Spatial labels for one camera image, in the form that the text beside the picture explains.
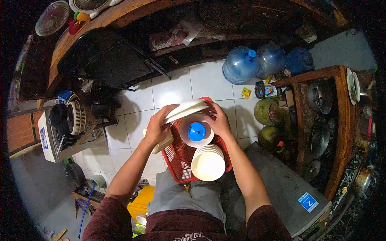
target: gray shorts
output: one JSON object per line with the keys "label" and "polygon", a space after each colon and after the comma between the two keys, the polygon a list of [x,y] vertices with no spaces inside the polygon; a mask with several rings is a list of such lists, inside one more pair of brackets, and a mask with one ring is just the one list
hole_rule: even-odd
{"label": "gray shorts", "polygon": [[220,202],[220,189],[217,182],[191,182],[189,191],[178,184],[167,169],[156,176],[156,189],[153,201],[147,205],[151,215],[160,211],[193,209],[210,213],[226,222]]}

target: plastic bag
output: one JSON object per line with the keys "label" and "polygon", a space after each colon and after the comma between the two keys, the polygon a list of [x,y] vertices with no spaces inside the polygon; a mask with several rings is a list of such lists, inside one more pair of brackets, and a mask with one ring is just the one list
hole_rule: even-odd
{"label": "plastic bag", "polygon": [[168,32],[151,34],[149,36],[150,50],[156,51],[180,44],[189,45],[202,28],[202,25],[199,23],[181,20]]}

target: blue water jug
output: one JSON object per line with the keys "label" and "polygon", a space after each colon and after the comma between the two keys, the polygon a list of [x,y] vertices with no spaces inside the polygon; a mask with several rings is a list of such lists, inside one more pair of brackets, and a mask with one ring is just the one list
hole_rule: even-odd
{"label": "blue water jug", "polygon": [[260,71],[258,79],[265,79],[268,76],[281,72],[284,68],[284,49],[276,44],[265,44],[258,50]]}
{"label": "blue water jug", "polygon": [[255,77],[260,69],[256,56],[256,51],[248,47],[232,49],[222,66],[224,78],[232,84],[242,84]]}
{"label": "blue water jug", "polygon": [[304,48],[294,48],[284,57],[284,60],[292,76],[315,69],[310,52]]}

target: blue plastic cap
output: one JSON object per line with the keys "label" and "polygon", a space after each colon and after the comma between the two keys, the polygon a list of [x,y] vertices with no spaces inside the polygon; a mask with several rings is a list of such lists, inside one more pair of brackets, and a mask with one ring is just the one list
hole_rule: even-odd
{"label": "blue plastic cap", "polygon": [[254,58],[254,57],[256,57],[256,56],[257,56],[257,53],[256,53],[256,51],[255,51],[255,50],[253,50],[253,49],[250,49],[250,50],[248,51],[248,55],[249,55],[249,56],[251,56],[252,58]]}
{"label": "blue plastic cap", "polygon": [[188,137],[194,142],[204,139],[206,133],[205,126],[200,122],[193,122],[188,128]]}

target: cardboard box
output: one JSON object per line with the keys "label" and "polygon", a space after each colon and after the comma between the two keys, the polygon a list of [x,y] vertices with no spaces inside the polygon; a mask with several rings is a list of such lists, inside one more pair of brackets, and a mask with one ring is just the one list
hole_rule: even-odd
{"label": "cardboard box", "polygon": [[294,106],[292,91],[285,91],[284,93],[286,94],[287,107]]}

